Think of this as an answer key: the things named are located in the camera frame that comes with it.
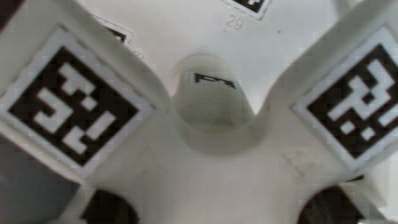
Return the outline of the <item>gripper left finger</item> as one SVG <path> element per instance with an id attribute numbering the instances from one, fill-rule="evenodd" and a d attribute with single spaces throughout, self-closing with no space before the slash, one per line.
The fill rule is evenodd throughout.
<path id="1" fill-rule="evenodd" d="M 80 218 L 87 224 L 139 224 L 130 203 L 105 190 L 94 192 Z"/>

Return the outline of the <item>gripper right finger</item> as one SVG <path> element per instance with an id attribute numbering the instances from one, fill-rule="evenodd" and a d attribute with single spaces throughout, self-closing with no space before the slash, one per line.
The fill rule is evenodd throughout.
<path id="1" fill-rule="evenodd" d="M 297 224 L 359 224 L 362 218 L 343 189 L 332 186 L 307 201 Z"/>

